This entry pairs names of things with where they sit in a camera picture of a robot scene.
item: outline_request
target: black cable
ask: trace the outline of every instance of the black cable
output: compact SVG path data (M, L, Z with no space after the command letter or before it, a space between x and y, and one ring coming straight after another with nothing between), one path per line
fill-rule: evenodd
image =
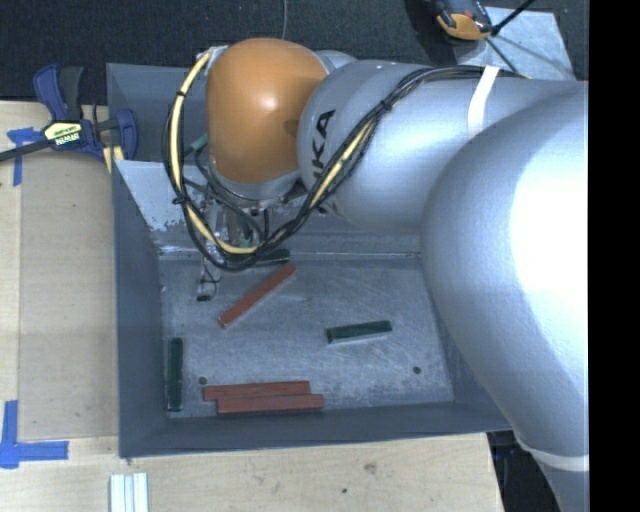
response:
M282 34L280 35L280 39L284 39L287 35L287 24L289 23L288 11L287 0L282 0Z
M498 23L495 27L491 29L491 35L497 36L500 31L509 23L513 21L516 16L519 16L522 11L524 11L527 7L529 7L536 0L527 0L520 7L518 7L515 11L513 11L509 16L503 19L500 23Z
M185 185L189 185L191 188L196 189L198 192L201 192L203 194L207 194L209 192L209 189L207 187L203 187L202 185L200 185L199 183L196 183L195 181L191 181L188 178L184 179L184 183Z
M200 277L200 285L205 285L205 284L212 284L213 285L213 293L212 294L200 294L197 297L197 300L199 302L204 302L204 301L209 301L211 300L213 297L215 297L218 294L218 283L220 282L220 279L216 279L213 277L213 274L211 273L211 271L209 270L209 266L207 265L208 260L203 256L202 258L202 271L203 271L203 275Z
M262 210L262 218L264 224L262 228L262 231L264 232L264 238L269 238L269 212L266 208Z
M228 197L225 197L224 193L222 192L223 189L220 187L220 184L216 182L215 178L211 175L211 173L207 170L207 168L204 165L202 165L202 162L200 162L200 155L202 154L203 149L204 148L201 148L197 150L195 153L196 167L200 171L200 174L202 174L206 178L208 183L208 190L211 192L212 197L219 204L222 204L223 206L226 206L227 208L232 210L233 213L236 214L236 216L245 226L250 226L251 228L253 228L253 230L259 234L259 239L264 240L265 235L264 235L263 229L258 225L255 219L253 219L251 215L246 213L242 208L236 205Z
M91 119L93 124L91 125L91 131L93 131L93 138L97 143L100 143L100 132L97 130L98 126L98 104L94 103L91 108Z
M222 183L220 183L215 176L213 176L213 174L210 172L209 168L207 168L200 161L200 155L202 154L203 150L204 150L204 147L202 147L198 151L196 151L196 154L195 154L196 165L198 166L198 169L200 169L200 172L203 173L206 176L207 181L209 181L209 183L211 183L211 186L214 187L218 191L219 194L224 194L226 199L228 201L232 202L232 203L233 203L233 198L238 199L240 201L251 201L250 199L248 199L246 197L243 197L243 196L241 196L239 194L236 194L232 190L229 190Z
M312 211L320 207L322 203L328 197L333 195L336 192L336 190L340 187L340 185L344 183L344 181L349 176L351 176L351 174L357 168L359 161L364 156L364 153L366 152L368 145L373 135L375 134L378 123L380 122L382 117L387 112L389 112L395 106L395 104L397 104L398 101L400 101L402 98L408 95L411 91L413 91L416 87L418 87L419 85L425 82L437 81L437 80L480 78L483 72L484 72L483 67L464 66L464 65L455 66L451 68L440 68L440 69L422 68L414 71L413 73L410 73L405 78L403 78L398 83L396 88L390 94L388 94L386 98L384 98L374 108L372 108L347 135L343 143L339 146L339 148L334 152L331 158L327 161L323 171L320 173L320 177L317 179L317 181L308 191L307 197L305 198L305 201L303 202L297 215L293 219L284 223L273 233L269 234L268 229L264 229L264 231L262 232L264 237L262 238L261 242L258 244L256 249L250 254L243 254L243 255L231 254L225 251L222 247L218 247L218 253L221 255L222 259L224 260L224 263L220 263L216 261L208 253L205 246L202 244L202 242L200 242L197 235L195 234L194 227L188 216L189 207L191 206L191 209L193 210L194 215L198 216L198 218L205 225L206 225L206 221L205 219L202 218L198 210L193 208L192 206L193 203L191 201L191 198L189 197L188 192L186 192L183 186L184 192L183 193L177 192L178 200L181 201L183 212L185 213L185 221L187 223L187 228L191 238L194 239L194 243L196 244L196 247L201 252L203 252L205 257L207 257L209 261L212 261L214 265L220 268L224 268L227 270L243 270L245 268L251 267L257 261L259 261L262 256L264 256L265 254L268 254L269 252L274 250L276 247L278 247L282 242L284 242L287 238L295 234L305 224L305 222L311 215ZM501 70L499 76L521 77L521 75L518 75L515 72L509 72L505 70ZM172 114L171 114L172 111L173 109L170 111L167 122L165 123L165 130L167 130L167 127L169 126L169 123L172 117ZM314 202L316 195L318 194L321 187L324 185L324 182L326 181L329 173L332 171L332 169L338 163L338 161L344 157L347 149L356 140L356 138L360 136L361 132L365 129L368 123L370 123L370 125L369 125L369 128L367 129L368 131L366 132L366 136L362 137L362 139L358 141L357 146L352 152L350 159L344 163L343 168L334 178L333 183L329 184L329 186L323 191L321 196L319 196L318 200ZM164 133L165 135L163 135L163 156L165 156L165 166L167 168L167 171L170 173L170 177L171 177L171 172L170 172L171 163L168 159L168 154L164 152L167 149L166 131ZM218 197L221 197L221 198L224 197L224 193L220 192L221 190L220 187L215 183L215 180L210 175L210 173L204 168L204 166L200 164L198 165L198 168L200 169L201 173L207 178L207 180L211 185L211 188L213 188L214 191L218 194ZM234 211L239 209L235 205L234 205L235 206L235 209L234 209L231 206L233 202L228 198L224 198L222 200L225 203L227 203L226 205L229 205L229 207L232 208ZM244 211L242 211L242 215L248 216L248 214L246 214L246 212Z
M491 46L491 48L493 48L493 51L496 52L498 54L498 56L502 59L502 61L509 66L509 69L511 69L511 71L513 71L514 73L518 73L518 70L516 69L516 67L513 65L513 63L507 58L507 56L502 53L502 51L500 50L500 48L498 48L496 46L496 44L491 40L490 37L487 37L487 44L489 46Z

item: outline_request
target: blue tape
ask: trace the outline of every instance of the blue tape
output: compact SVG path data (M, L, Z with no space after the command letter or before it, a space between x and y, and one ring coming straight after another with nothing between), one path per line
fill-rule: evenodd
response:
M35 460L67 460L69 441L45 441L38 443L19 443L18 401L4 404L2 422L2 441L0 442L0 468L16 469L21 462Z
M44 140L44 135L39 130L34 130L32 127L19 128L17 130L9 130L7 137L11 139L16 147L20 147L23 144L30 144L31 142L38 142ZM22 183L22 156L16 157L15 165L13 166L13 186L17 187Z

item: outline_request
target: green block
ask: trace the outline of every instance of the green block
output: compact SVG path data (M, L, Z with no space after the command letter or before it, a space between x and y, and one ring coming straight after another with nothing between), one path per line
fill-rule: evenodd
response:
M258 260L257 266L277 265L278 263L287 263L291 254L289 249L276 249L266 254Z
M353 341L372 336L379 336L391 332L391 330L391 322L389 322L389 320L379 320L363 324L331 327L326 329L326 334L329 343L337 343L341 341Z
M169 343L169 361L167 365L167 410L182 410L182 365L184 361L184 343L182 338L174 338Z

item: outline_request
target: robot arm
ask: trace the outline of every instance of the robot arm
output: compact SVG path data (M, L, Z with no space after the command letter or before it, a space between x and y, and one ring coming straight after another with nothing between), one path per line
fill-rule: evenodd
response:
M329 55L249 40L209 71L201 171L245 223L240 240L216 234L181 173L183 86L166 161L194 243L242 270L320 206L373 233L420 233L426 285L467 364L562 510L588 509L586 84L500 72L473 118L483 69ZM290 221L250 222L300 183Z

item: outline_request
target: gray bin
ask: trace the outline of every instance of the gray bin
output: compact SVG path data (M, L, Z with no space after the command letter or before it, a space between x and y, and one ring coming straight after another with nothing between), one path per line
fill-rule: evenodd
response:
M161 132L186 69L111 64L113 115L131 108L136 160L113 169L120 455L138 457L509 430L434 310L417 236L377 236L314 215L285 243L294 277L228 329L216 319L275 267L224 274L196 300L201 256L161 164ZM206 130L204 79L185 104L185 141ZM274 225L286 212L274 212ZM389 320L383 337L328 344L327 327ZM166 410L168 342L185 344L183 409ZM220 418L208 384L309 380L322 412Z

